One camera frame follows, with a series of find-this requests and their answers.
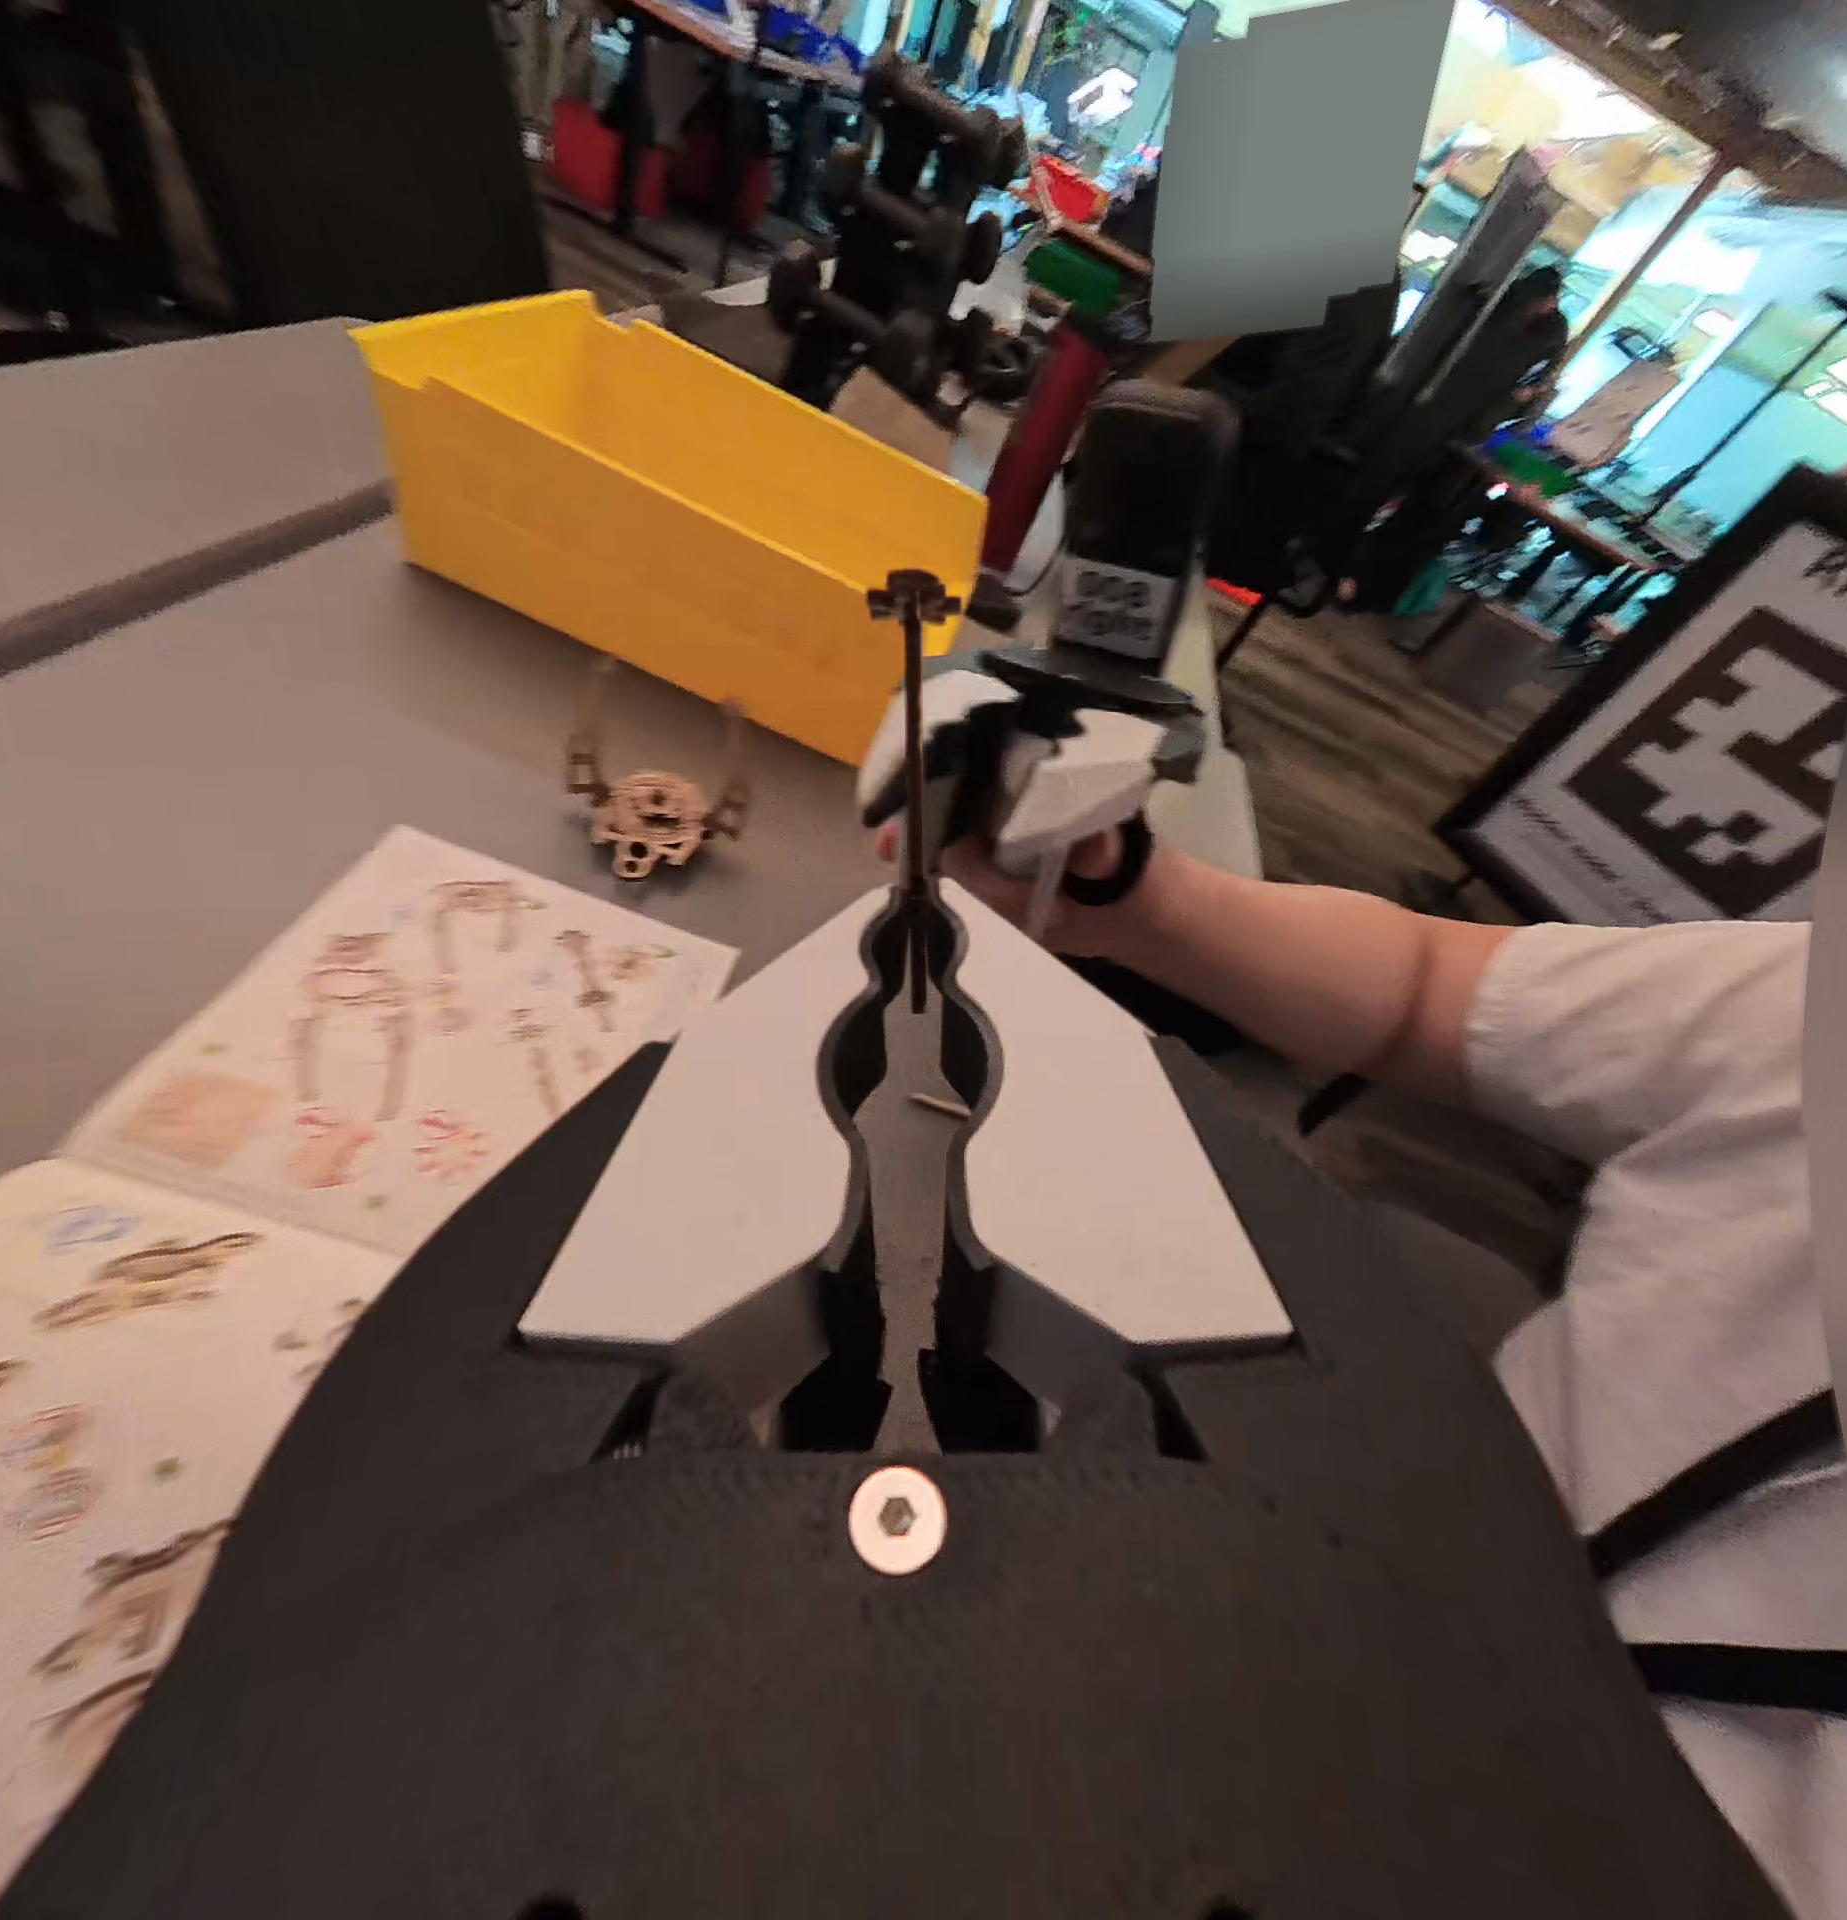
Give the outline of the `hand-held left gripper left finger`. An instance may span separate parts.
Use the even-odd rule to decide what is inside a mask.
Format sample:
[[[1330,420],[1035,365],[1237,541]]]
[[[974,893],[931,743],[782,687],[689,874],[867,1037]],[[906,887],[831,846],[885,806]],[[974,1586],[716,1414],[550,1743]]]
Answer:
[[[678,1033],[519,1323],[534,1351],[688,1372],[785,1445],[872,1445],[867,1148],[895,893],[879,887]]]

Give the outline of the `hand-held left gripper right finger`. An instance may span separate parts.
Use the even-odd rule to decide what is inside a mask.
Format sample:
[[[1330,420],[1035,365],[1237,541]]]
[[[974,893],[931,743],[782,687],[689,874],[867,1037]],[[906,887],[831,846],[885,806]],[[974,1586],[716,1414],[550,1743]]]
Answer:
[[[918,1387],[942,1453],[1031,1453],[1078,1392],[1299,1352],[1171,1065],[1195,1065],[959,884],[927,956],[946,1147]]]

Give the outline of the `slotted wooden model rod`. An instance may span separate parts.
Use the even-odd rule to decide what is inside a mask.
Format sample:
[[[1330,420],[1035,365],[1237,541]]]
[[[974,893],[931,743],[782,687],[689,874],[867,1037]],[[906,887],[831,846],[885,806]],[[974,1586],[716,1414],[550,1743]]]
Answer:
[[[925,678],[925,629],[944,622],[962,603],[925,568],[895,568],[885,588],[867,590],[875,619],[892,619],[901,630],[901,844],[897,905],[906,938],[906,985],[910,1015],[929,1007],[931,885],[925,873],[925,723],[921,690]]]

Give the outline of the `person's right forearm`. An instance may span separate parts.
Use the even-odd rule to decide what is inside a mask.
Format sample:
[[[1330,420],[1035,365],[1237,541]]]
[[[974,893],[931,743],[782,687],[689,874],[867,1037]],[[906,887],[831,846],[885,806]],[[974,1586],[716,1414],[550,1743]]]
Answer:
[[[1801,1152],[1808,921],[1499,928],[1187,866],[1140,964],[1294,1065],[1592,1169]]]

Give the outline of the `small wooden model assembly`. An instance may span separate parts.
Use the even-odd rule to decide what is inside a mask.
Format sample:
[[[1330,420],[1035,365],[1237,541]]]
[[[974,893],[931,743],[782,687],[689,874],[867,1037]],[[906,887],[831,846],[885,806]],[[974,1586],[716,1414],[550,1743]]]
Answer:
[[[582,803],[590,843],[610,855],[621,882],[644,882],[658,869],[686,869],[717,841],[740,841],[750,823],[755,787],[745,763],[748,716],[737,702],[720,705],[722,779],[713,793],[669,770],[610,777],[603,765],[606,702],[617,661],[598,658],[562,765],[563,793]]]

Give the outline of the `person's right hand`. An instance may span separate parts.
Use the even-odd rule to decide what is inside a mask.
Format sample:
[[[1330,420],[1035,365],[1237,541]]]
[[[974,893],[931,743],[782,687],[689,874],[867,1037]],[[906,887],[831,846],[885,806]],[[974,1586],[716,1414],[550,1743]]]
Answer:
[[[1067,851],[1060,878],[1047,897],[1037,890],[1035,876],[1006,874],[996,862],[992,843],[978,835],[938,851],[931,873],[1058,956],[1116,958],[1143,928],[1147,869],[1135,873],[1123,893],[1108,899],[1112,884],[1127,876],[1127,855],[1134,846],[1152,848],[1142,817],[1086,837]]]

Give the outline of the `maroon foam roller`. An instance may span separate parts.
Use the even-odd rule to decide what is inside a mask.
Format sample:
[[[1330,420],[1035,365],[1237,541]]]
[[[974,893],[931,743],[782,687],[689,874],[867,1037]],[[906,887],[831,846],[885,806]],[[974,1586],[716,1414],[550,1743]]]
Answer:
[[[990,468],[982,570],[999,581],[1016,568],[1080,420],[1112,368],[1114,346],[1099,319],[1072,314],[1039,353],[1026,400]]]

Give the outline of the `black dumbbell rack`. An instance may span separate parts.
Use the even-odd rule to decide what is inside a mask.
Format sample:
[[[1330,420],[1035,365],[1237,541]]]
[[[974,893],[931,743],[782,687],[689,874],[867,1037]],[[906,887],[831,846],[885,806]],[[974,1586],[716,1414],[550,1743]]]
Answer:
[[[872,374],[944,424],[946,380],[971,400],[1004,368],[990,316],[951,306],[1003,258],[1004,224],[977,201],[1025,173],[1026,134],[958,104],[895,52],[867,61],[861,107],[867,134],[839,143],[819,183],[833,256],[796,244],[766,277],[765,311],[788,343],[778,386],[824,412],[855,374]]]

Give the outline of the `illustrated instruction booklet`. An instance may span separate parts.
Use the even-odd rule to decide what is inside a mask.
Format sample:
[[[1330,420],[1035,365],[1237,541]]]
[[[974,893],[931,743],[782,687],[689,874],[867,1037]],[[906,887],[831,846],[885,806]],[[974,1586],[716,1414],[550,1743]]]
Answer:
[[[0,1892],[389,1277],[737,958],[398,827],[0,1176]]]

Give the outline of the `yellow plastic bin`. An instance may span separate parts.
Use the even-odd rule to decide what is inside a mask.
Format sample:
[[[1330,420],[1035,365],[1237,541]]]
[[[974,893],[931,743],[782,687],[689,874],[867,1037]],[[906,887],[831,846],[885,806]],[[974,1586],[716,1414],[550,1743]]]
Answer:
[[[410,563],[839,765],[901,676],[867,591],[974,584],[982,494],[584,292],[351,341]]]

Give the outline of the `black and white marker board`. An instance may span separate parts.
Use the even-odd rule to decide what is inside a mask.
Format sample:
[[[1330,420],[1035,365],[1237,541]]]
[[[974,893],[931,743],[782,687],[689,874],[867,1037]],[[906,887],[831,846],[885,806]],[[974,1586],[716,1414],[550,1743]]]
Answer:
[[[1808,921],[1847,738],[1847,481],[1794,468],[1433,835],[1524,921]]]

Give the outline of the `red storage bin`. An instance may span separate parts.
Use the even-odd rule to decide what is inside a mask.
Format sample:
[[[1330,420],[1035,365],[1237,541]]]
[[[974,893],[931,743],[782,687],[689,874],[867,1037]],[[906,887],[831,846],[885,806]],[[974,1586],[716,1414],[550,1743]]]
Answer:
[[[550,119],[548,177],[587,211],[614,214],[626,179],[626,139],[599,112],[578,100],[562,100]],[[632,216],[661,218],[671,203],[671,151],[652,141],[632,171]]]

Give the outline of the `person's white shirt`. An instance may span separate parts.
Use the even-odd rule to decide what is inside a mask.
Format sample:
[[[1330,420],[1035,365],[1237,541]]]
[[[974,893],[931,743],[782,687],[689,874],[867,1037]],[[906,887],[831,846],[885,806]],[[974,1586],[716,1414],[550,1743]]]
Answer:
[[[1643,1649],[1847,1652],[1847,1463],[1773,1425],[1826,1393],[1801,1155],[1607,1169],[1563,1293],[1496,1372],[1585,1538],[1706,1471],[1607,1576]],[[1797,1917],[1847,1917],[1847,1714],[1668,1698],[1663,1727]]]

